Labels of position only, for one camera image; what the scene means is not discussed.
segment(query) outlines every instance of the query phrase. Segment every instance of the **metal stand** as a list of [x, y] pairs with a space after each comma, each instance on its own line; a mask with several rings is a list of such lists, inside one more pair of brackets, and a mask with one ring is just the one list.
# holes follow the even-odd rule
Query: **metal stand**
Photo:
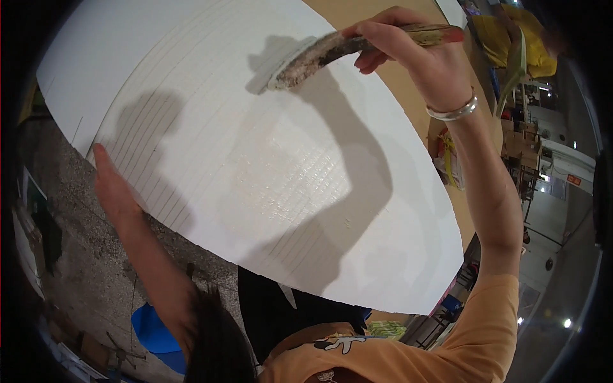
[[115, 352], [115, 355], [117, 356], [117, 367], [115, 367], [115, 378], [114, 378], [114, 381], [115, 381], [115, 383], [120, 383], [121, 382], [121, 365], [123, 364], [124, 360], [126, 362], [130, 363], [132, 368], [136, 370], [136, 366], [134, 365], [134, 363], [132, 363], [132, 362], [130, 362], [130, 360], [126, 359], [126, 356], [129, 355], [132, 358], [138, 358], [138, 359], [142, 359], [142, 360], [146, 360], [147, 357], [144, 356], [144, 355], [133, 354], [132, 352], [125, 351], [124, 349], [119, 347], [119, 345], [117, 345], [117, 343], [111, 337], [111, 334], [109, 334], [108, 331], [107, 331], [107, 336], [111, 340], [111, 343], [113, 343], [115, 348], [112, 349], [112, 350]]

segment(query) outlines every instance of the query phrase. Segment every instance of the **yellow clothing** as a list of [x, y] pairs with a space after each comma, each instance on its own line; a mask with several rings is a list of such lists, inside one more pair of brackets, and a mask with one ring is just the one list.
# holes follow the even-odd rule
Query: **yellow clothing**
[[[543, 26], [527, 10], [502, 4], [504, 12], [524, 32], [528, 72], [532, 77], [553, 76], [558, 61], [551, 58], [541, 40]], [[511, 39], [506, 28], [494, 16], [473, 16], [474, 26], [485, 52], [495, 66], [505, 68]]]
[[314, 374], [345, 368], [373, 383], [502, 382], [517, 341], [518, 284], [512, 275], [480, 276], [455, 327], [432, 351], [334, 334], [274, 355], [259, 381], [303, 383]]

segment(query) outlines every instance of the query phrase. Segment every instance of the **dark hair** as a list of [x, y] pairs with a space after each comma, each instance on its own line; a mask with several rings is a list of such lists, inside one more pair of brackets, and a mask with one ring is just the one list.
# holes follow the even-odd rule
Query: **dark hair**
[[195, 323], [184, 382], [256, 382], [256, 369], [245, 335], [221, 303], [219, 289], [195, 289]]

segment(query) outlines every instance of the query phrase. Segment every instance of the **paintbrush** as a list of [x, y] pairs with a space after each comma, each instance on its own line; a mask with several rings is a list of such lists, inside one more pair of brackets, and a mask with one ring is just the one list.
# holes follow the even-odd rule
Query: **paintbrush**
[[[398, 28], [422, 47], [461, 42], [464, 39], [464, 32], [457, 26], [409, 24]], [[332, 61], [372, 49], [375, 47], [362, 36], [347, 39], [340, 32], [332, 32], [319, 39], [312, 37], [281, 63], [268, 81], [268, 89], [293, 88]]]

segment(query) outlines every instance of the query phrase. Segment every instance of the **orange t-shirt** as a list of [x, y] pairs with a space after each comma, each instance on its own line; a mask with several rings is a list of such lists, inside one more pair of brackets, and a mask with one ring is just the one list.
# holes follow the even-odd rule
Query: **orange t-shirt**
[[373, 383], [502, 382], [517, 341], [518, 284], [512, 275], [480, 276], [449, 336], [432, 351], [336, 334], [281, 352], [267, 361], [259, 381], [303, 383], [345, 368]]

